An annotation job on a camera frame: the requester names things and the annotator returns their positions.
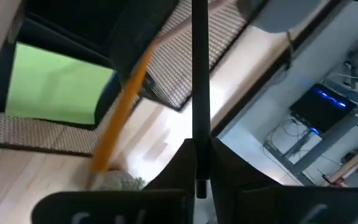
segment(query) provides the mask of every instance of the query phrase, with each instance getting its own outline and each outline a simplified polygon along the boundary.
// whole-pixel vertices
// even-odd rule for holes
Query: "white wall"
[[[288,107],[338,63],[358,39],[358,2],[352,2],[294,60],[287,78],[264,93],[239,124],[259,142],[288,114]]]

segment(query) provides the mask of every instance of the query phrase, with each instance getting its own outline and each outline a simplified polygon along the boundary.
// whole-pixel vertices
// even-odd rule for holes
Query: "light wood floor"
[[[12,3],[11,10],[0,4],[0,22],[4,24],[0,27],[1,46],[3,30],[9,26],[18,1],[0,2]],[[292,36],[295,38],[307,23],[292,30]],[[213,126],[287,45],[285,34],[269,34],[255,27],[245,32],[211,80]],[[144,100],[125,125],[112,162],[134,176],[151,180],[188,137],[191,137],[191,107],[176,113]],[[29,223],[32,207],[42,197],[61,190],[81,189],[88,163],[88,159],[78,157],[0,151],[0,223]]]

